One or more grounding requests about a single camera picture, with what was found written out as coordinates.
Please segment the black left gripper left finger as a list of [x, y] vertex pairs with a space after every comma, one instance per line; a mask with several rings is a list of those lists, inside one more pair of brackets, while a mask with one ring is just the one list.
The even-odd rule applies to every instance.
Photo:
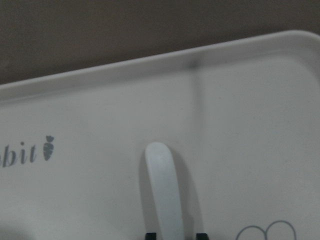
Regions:
[[156, 232], [147, 232], [145, 234], [145, 240], [157, 240], [157, 233]]

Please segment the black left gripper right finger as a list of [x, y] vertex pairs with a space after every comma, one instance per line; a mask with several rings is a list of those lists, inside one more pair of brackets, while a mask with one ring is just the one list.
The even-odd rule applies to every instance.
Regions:
[[207, 233], [196, 233], [195, 239], [196, 240], [208, 240], [208, 234]]

